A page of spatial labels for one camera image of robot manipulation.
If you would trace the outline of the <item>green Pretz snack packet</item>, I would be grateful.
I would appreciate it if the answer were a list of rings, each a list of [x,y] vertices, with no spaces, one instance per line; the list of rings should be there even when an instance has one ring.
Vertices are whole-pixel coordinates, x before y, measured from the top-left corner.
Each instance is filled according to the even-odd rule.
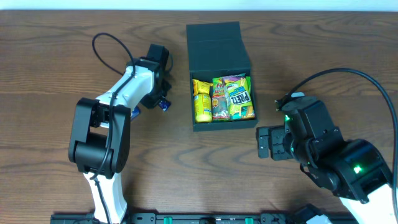
[[[253,119],[255,112],[251,87],[244,73],[222,78],[228,113],[231,120]]]

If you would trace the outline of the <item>blue Eclipse mints tin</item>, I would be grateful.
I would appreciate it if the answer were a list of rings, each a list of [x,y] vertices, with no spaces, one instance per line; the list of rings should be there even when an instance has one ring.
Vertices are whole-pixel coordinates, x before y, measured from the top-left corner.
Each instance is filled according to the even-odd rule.
[[[134,120],[137,116],[139,116],[141,113],[141,110],[139,109],[138,106],[136,106],[132,111],[131,111],[131,121]]]

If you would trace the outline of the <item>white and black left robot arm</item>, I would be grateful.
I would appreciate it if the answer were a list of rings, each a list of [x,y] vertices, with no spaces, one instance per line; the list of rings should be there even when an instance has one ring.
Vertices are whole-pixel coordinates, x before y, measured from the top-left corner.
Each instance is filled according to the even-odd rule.
[[[170,88],[166,64],[135,59],[108,91],[76,104],[68,158],[90,186],[93,223],[124,223],[127,218],[121,172],[130,151],[132,112],[139,103],[153,108],[164,99]]]

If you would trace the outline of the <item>small yellow candy wrapper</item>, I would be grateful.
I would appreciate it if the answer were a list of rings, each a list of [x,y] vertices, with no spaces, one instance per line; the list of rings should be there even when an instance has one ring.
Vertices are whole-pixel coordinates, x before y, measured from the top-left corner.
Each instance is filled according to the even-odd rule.
[[[210,89],[213,86],[212,83],[203,82],[197,79],[193,79],[193,95],[196,96],[198,94],[210,94]]]

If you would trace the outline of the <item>blue Dairy Milk chocolate bar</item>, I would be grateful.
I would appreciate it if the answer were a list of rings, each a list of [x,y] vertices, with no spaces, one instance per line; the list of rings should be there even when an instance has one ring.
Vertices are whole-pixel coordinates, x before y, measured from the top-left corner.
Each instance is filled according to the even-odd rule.
[[[161,97],[158,106],[162,109],[162,111],[167,111],[171,106],[171,102],[166,98]]]

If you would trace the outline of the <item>yellow candy tube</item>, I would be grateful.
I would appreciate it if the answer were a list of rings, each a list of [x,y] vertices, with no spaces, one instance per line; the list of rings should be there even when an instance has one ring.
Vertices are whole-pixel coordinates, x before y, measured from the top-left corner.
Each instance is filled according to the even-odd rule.
[[[196,123],[212,122],[211,98],[207,93],[199,93],[193,97]]]

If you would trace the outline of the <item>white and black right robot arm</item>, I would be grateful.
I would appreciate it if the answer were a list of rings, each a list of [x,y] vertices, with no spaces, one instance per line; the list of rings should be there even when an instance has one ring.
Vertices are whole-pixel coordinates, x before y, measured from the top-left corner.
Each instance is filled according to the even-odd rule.
[[[373,144],[345,140],[324,102],[314,96],[293,98],[281,111],[282,125],[256,129],[261,159],[297,161],[300,170],[338,197],[358,223],[397,223],[392,172]]]

